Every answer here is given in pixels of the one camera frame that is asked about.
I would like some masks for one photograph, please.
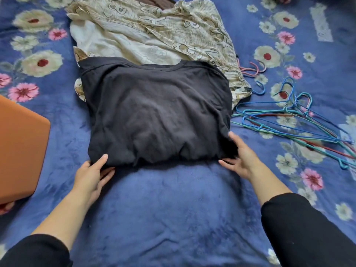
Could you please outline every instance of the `hand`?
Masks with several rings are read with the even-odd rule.
[[[107,168],[100,172],[100,169],[108,160],[108,155],[104,154],[95,164],[90,166],[86,161],[77,170],[72,191],[79,193],[81,199],[86,200],[87,208],[99,198],[103,186],[113,177],[114,168]]]
[[[252,149],[249,148],[238,135],[230,131],[229,137],[238,147],[238,156],[240,158],[224,158],[223,160],[219,160],[220,165],[236,172],[244,179],[251,180],[253,169],[263,165],[262,162],[257,157],[256,153],[252,151]]]

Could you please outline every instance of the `brown garment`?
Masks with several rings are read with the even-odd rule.
[[[158,6],[160,9],[165,10],[172,8],[176,3],[174,0],[135,0],[152,6]]]

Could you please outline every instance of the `orange plastic object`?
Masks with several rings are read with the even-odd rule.
[[[50,126],[46,118],[0,95],[0,204],[34,193]]]

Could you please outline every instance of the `forearm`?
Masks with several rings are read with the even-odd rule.
[[[52,235],[71,250],[87,211],[87,199],[71,191],[32,235],[38,233]]]
[[[265,164],[260,163],[254,167],[250,181],[261,206],[274,196],[292,193]]]

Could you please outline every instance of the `floral bedsheet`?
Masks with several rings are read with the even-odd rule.
[[[291,76],[297,92],[313,95],[312,109],[356,140],[353,0],[212,1],[241,64],[255,59],[268,67],[255,79],[267,92],[253,95],[253,101],[283,101],[284,93],[273,94]],[[73,91],[78,67],[63,9],[69,2],[2,0],[0,5],[0,94],[51,121],[36,192],[0,208],[0,256],[69,192],[76,169],[87,159],[90,123],[85,103]],[[280,116],[277,122],[301,125],[294,117]],[[356,242],[356,170],[342,170],[337,161],[271,134],[231,129],[289,188]],[[251,185],[216,162],[120,169],[105,194],[89,211],[71,251],[74,266],[279,264]]]

